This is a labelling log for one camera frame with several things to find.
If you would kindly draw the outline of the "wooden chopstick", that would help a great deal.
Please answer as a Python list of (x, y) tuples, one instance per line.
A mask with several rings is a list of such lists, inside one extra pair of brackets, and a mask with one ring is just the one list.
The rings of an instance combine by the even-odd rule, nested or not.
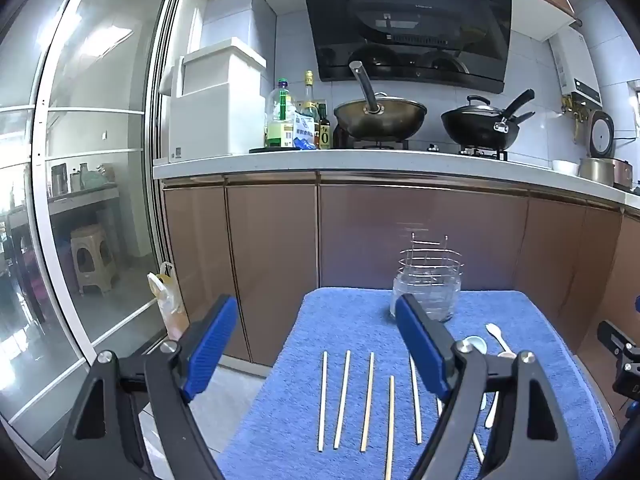
[(366, 389), (366, 396), (364, 397), (360, 453), (365, 453), (367, 451), (368, 442), (369, 442), (372, 391), (373, 391), (373, 381), (374, 381), (374, 364), (375, 364), (375, 354), (374, 352), (370, 352), (369, 362), (368, 362), (368, 371), (367, 371), (367, 389)]
[(416, 433), (416, 444), (420, 445), (423, 442), (420, 393), (418, 387), (418, 374), (416, 374), (416, 364), (414, 364), (413, 358), (411, 356), (409, 356), (409, 366), (414, 415), (414, 432)]
[[(442, 403), (441, 400), (439, 400), (439, 398), (436, 398), (435, 402), (436, 402), (436, 412), (439, 418), (440, 416), (442, 416), (442, 412), (444, 411), (444, 404)], [(482, 463), (484, 462), (485, 454), (482, 449), (482, 446), (480, 445), (480, 439), (477, 437), (477, 434), (475, 432), (472, 435), (472, 445), (476, 453), (478, 462), (480, 463), (480, 466), (482, 466)]]
[(321, 380), (320, 380), (320, 401), (319, 401), (319, 426), (318, 426), (318, 452), (324, 450), (324, 439), (326, 438), (326, 388), (328, 388), (328, 352), (322, 352)]
[(395, 443), (395, 377), (388, 378), (387, 436), (384, 479), (392, 480)]
[(342, 383), (341, 383), (340, 402), (338, 402), (337, 419), (336, 419), (335, 434), (334, 434), (334, 440), (333, 440), (334, 450), (337, 450), (338, 448), (340, 448), (341, 440), (342, 440), (351, 359), (352, 359), (352, 352), (350, 350), (346, 350), (344, 366), (343, 366)]

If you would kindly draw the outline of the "white plastic fork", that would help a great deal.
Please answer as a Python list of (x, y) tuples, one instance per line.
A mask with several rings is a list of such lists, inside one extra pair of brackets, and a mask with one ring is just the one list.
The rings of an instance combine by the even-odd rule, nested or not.
[(514, 359), (515, 353), (511, 350), (510, 346), (504, 340), (501, 328), (495, 323), (487, 323), (485, 325), (485, 328), (487, 330), (487, 333), (493, 336), (495, 340), (498, 341), (498, 344), (500, 344), (500, 347), (502, 349), (501, 354), (503, 356), (506, 356), (507, 358)]

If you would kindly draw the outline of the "pink white ceramic spoon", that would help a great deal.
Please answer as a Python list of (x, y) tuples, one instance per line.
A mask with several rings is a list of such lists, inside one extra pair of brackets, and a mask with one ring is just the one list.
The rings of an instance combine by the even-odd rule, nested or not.
[(494, 426), (494, 422), (495, 422), (496, 415), (497, 415), (498, 401), (499, 401), (499, 393), (498, 393), (498, 391), (496, 391), (495, 394), (494, 394), (494, 398), (492, 399), (491, 406), (490, 406), (488, 415), (487, 415), (487, 417), (485, 419), (485, 423), (484, 423), (484, 426), (487, 429), (491, 429), (492, 426)]

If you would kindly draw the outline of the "clear utensil holder with rack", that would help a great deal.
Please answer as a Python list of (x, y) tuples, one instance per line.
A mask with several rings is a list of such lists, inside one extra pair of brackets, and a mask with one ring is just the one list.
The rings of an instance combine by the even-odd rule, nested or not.
[(463, 267), (462, 255), (449, 247), (447, 235), (431, 238), (428, 229), (412, 230), (398, 259), (390, 316), (396, 316), (397, 300), (409, 294), (432, 320), (450, 320), (462, 289)]

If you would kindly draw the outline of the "beige plastic stool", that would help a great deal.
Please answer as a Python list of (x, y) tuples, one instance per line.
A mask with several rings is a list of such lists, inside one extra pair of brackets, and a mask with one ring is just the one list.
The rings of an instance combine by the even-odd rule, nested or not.
[(97, 288), (101, 294), (110, 292), (117, 268), (104, 227), (98, 223), (73, 230), (70, 247), (81, 296), (87, 288)]

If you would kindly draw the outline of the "rice cooker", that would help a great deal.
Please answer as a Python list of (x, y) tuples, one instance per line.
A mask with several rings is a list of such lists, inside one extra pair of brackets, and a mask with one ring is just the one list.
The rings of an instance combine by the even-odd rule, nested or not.
[(615, 127), (612, 117), (603, 110), (592, 110), (587, 120), (587, 157), (579, 164), (578, 176), (593, 182), (632, 189), (634, 168), (614, 157)]

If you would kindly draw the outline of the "black wok with lid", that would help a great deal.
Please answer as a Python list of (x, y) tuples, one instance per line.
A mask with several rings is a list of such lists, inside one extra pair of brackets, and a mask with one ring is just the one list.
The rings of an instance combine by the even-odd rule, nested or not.
[(468, 104), (448, 110), (440, 116), (450, 138), (462, 148), (480, 148), (505, 152), (520, 133), (520, 125), (535, 113), (515, 113), (535, 99), (534, 89), (527, 89), (506, 108), (491, 105), (484, 96), (468, 96)]

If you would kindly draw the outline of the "white storage box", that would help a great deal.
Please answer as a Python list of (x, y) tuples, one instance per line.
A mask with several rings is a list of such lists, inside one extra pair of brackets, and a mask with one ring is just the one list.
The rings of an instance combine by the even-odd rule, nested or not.
[(231, 37), (171, 67), (168, 162), (243, 155), (264, 145), (266, 60)]

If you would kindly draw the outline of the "blue white salt bag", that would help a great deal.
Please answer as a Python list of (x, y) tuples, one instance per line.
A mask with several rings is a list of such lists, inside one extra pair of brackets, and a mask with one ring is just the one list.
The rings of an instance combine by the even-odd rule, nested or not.
[(293, 146), (301, 151), (315, 150), (316, 122), (314, 118), (300, 113), (293, 116)]

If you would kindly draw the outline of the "green cap oil bottle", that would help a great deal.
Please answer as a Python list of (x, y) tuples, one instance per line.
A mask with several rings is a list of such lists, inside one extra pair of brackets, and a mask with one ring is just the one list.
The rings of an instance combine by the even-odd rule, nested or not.
[(292, 148), (295, 106), (288, 81), (280, 78), (266, 101), (265, 146)]

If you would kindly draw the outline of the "small dark sauce bottle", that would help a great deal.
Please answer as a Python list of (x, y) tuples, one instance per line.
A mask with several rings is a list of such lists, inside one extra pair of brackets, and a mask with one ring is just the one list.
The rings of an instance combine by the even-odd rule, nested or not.
[(326, 104), (318, 105), (319, 113), (319, 148), (328, 150), (331, 147), (331, 124), (326, 111)]

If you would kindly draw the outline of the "yellow cap glass bottle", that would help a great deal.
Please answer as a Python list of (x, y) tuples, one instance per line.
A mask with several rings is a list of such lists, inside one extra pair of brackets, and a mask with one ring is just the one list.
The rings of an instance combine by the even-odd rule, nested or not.
[(319, 112), (314, 100), (314, 74), (311, 70), (306, 70), (304, 75), (305, 94), (302, 105), (299, 107), (299, 114), (307, 118), (308, 124), (314, 126), (314, 147), (320, 148), (319, 134)]

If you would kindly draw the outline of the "sliding glass door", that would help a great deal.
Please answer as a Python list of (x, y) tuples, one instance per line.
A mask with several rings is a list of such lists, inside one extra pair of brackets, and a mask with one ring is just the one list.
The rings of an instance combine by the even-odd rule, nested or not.
[[(40, 477), (92, 361), (165, 333), (152, 159), (178, 0), (1, 8), (1, 426)], [(73, 230), (104, 227), (110, 292), (79, 293)]]

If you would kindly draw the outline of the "white water heater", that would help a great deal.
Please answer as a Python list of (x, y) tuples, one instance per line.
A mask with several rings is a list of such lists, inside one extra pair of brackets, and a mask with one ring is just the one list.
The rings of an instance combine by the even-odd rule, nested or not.
[(593, 110), (602, 108), (596, 71), (584, 36), (571, 27), (549, 39), (562, 96)]

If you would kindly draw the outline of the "black range hood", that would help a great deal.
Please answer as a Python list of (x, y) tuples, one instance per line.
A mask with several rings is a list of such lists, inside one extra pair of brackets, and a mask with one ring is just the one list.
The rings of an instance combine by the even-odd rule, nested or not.
[(306, 0), (323, 81), (352, 78), (450, 84), (500, 93), (512, 0)]

